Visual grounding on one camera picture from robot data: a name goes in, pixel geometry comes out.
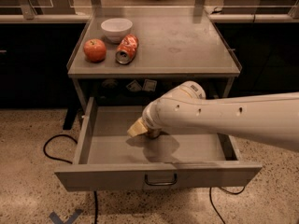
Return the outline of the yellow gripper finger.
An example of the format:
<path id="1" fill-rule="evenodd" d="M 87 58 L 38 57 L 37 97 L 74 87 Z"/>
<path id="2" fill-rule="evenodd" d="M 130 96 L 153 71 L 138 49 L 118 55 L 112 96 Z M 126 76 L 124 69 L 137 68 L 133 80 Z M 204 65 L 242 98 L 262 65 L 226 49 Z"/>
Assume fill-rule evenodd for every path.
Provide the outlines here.
<path id="1" fill-rule="evenodd" d="M 148 131 L 148 127 L 142 118 L 139 118 L 127 131 L 128 135 L 131 137 L 138 136 L 140 134 L 144 134 Z"/>

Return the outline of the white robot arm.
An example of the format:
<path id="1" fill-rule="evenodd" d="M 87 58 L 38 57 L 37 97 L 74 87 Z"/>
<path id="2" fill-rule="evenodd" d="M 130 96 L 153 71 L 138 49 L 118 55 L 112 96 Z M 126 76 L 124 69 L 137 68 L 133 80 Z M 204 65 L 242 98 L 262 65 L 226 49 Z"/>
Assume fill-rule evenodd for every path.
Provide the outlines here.
<path id="1" fill-rule="evenodd" d="M 129 128 L 132 137 L 166 127 L 197 127 L 299 151 L 299 93 L 207 99 L 186 81 L 149 103 Z"/>

